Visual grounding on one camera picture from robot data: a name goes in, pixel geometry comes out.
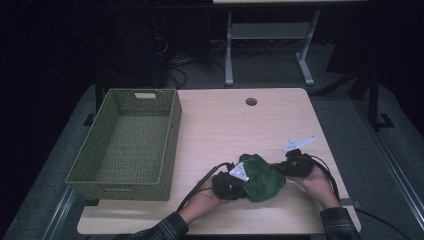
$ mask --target plaid sleeve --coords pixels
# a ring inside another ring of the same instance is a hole
[[[329,240],[359,240],[358,231],[346,208],[329,208],[320,213]]]
[[[174,212],[154,227],[133,234],[131,240],[177,240],[188,232],[188,226],[180,214]]]

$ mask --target gray carpet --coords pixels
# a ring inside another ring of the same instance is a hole
[[[307,57],[312,76],[316,83],[306,87],[296,64],[294,53],[300,49],[297,44],[267,45],[263,43],[261,54],[249,58],[234,58],[233,88],[301,87],[312,92],[336,81],[342,75],[327,73],[329,57],[333,46],[313,44]],[[186,89],[214,89],[224,87],[224,58],[216,57],[215,63],[196,62],[178,69],[187,75]],[[175,78],[182,82],[184,76],[173,71]],[[410,207],[394,181],[387,167],[384,154],[373,138],[367,122],[361,117],[358,102],[347,96],[351,83],[345,84],[323,97],[312,97],[311,101],[326,135],[334,158],[338,164],[347,190],[360,209],[392,223],[412,239],[424,239],[424,233]],[[174,87],[170,81],[166,86]],[[366,106],[366,98],[359,102]],[[44,239],[47,229],[54,239],[112,239],[114,236],[83,236],[77,232],[81,211],[87,202],[76,195],[70,203],[64,222],[49,227],[55,217],[55,210],[63,194],[64,184],[70,166],[81,147],[89,127],[83,126],[86,117],[95,109],[94,88],[87,89],[70,118],[65,130],[40,172],[37,181],[5,239]],[[424,169],[424,140],[409,122],[397,104],[396,98],[381,87],[380,112],[387,113],[395,128],[382,129],[379,133],[396,156],[399,165],[408,176],[420,198],[424,196],[422,174]],[[363,239],[404,239],[386,225],[358,213],[362,224]]]

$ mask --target wooden table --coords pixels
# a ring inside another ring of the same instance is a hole
[[[86,206],[82,234],[126,234],[150,228],[175,211],[213,166],[238,162],[257,153],[269,163],[285,160],[288,140],[317,139],[301,148],[322,158],[337,181],[340,197],[349,198],[307,93],[303,89],[180,90],[183,109],[169,201],[100,200]],[[246,99],[257,105],[249,106]],[[347,206],[358,228],[352,206]],[[189,234],[316,234],[322,233],[320,206],[303,189],[288,182],[279,195],[262,203],[240,199],[190,225]]]

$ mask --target woven basket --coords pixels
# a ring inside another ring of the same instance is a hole
[[[87,199],[169,200],[181,114],[176,90],[110,89],[66,183]]]

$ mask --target green cloth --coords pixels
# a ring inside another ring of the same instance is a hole
[[[244,189],[252,202],[262,202],[276,196],[286,183],[285,176],[258,154],[243,154],[240,162],[243,162],[249,177],[249,181],[244,183]]]

